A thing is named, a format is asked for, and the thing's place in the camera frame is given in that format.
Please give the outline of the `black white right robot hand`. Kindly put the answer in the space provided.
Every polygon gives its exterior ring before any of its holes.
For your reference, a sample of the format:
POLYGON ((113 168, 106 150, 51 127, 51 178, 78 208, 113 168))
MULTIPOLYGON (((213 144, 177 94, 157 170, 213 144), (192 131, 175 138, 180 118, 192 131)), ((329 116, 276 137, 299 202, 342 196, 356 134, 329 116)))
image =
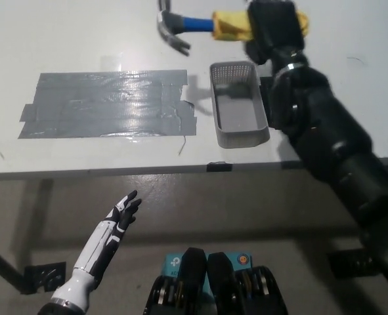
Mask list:
POLYGON ((292 1, 250 1, 247 17, 252 39, 246 42, 245 52, 255 64, 285 61, 305 48, 292 1))

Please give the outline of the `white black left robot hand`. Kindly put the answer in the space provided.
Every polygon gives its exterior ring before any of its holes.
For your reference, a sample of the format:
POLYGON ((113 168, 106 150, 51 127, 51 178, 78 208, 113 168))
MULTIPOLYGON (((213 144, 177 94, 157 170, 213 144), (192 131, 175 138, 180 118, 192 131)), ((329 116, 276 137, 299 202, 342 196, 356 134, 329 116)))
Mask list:
POLYGON ((71 278, 56 289, 40 314, 86 314, 90 294, 97 289, 142 200, 137 191, 124 196, 98 223, 72 270, 71 278))

